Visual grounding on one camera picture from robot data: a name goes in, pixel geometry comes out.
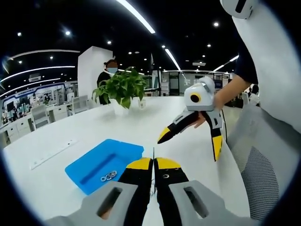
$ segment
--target office chair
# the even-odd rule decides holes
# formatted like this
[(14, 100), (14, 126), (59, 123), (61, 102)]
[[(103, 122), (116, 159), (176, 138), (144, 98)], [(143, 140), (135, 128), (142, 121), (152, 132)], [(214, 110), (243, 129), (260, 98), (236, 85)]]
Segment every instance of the office chair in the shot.
[(264, 219), (284, 194), (298, 166), (300, 140), (292, 126), (244, 105), (228, 146), (246, 187), (251, 218)]
[(35, 128), (38, 129), (47, 124), (50, 124), (49, 117), (47, 115), (47, 110), (45, 105), (38, 105), (31, 109), (32, 119), (35, 125)]
[(72, 99), (72, 114), (75, 115), (77, 113), (88, 110), (88, 96), (80, 96)]

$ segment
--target green leaves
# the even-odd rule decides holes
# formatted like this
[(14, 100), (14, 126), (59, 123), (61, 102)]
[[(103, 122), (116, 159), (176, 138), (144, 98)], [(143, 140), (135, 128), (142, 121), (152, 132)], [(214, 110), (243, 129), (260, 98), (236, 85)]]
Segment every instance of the green leaves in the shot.
[(131, 97), (125, 97), (122, 99), (121, 106), (129, 109), (131, 105)]
[(129, 109), (131, 98), (143, 99), (145, 86), (146, 81), (143, 77), (135, 69), (129, 67), (124, 72), (115, 73), (106, 82), (100, 83), (99, 87), (93, 90), (92, 98), (95, 93), (95, 100), (99, 96), (103, 96), (107, 103), (109, 98), (116, 99), (120, 105)]

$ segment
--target face mask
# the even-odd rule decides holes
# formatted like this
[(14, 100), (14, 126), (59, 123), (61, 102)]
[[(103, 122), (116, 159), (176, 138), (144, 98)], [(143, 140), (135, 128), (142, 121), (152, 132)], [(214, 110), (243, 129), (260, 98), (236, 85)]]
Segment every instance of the face mask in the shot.
[(110, 68), (108, 68), (108, 72), (110, 72), (112, 74), (115, 74), (117, 71), (118, 71), (117, 67), (110, 67)]

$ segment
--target office desk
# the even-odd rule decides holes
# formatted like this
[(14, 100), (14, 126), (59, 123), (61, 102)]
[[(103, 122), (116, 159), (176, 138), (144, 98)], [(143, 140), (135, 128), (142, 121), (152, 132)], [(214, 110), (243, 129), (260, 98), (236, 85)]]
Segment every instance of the office desk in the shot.
[[(100, 106), (42, 127), (4, 149), (19, 193), (41, 219), (65, 216), (80, 208), (85, 195), (64, 169), (108, 138), (144, 146), (144, 157), (152, 157), (155, 147), (155, 157), (177, 161), (189, 180), (198, 180), (223, 197), (227, 209), (239, 216), (250, 216), (243, 180), (225, 143), (219, 161), (214, 162), (207, 123), (156, 144), (162, 129), (183, 111), (183, 97), (146, 97), (144, 109), (138, 109), (136, 104), (132, 107), (129, 115), (118, 117), (111, 105)], [(77, 142), (30, 170), (32, 161), (71, 139)], [(155, 196), (145, 219), (144, 225), (162, 225)]]
[[(46, 107), (50, 123), (58, 121), (62, 118), (68, 117), (68, 107), (72, 106), (72, 103), (65, 103), (63, 105), (50, 105)], [(19, 138), (27, 135), (35, 130), (34, 120), (31, 112), (26, 116), (13, 121), (8, 122), (0, 127), (0, 134), (2, 135), (3, 145), (6, 146), (12, 142), (15, 142)]]

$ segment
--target blue tray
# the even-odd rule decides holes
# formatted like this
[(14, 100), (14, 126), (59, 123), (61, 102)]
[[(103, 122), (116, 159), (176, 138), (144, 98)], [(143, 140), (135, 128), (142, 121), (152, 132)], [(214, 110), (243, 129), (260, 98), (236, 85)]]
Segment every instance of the blue tray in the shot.
[[(87, 195), (109, 181), (117, 181), (127, 165), (142, 157), (142, 146), (107, 139), (65, 168), (70, 179)], [(100, 179), (113, 170), (117, 171), (112, 180)]]

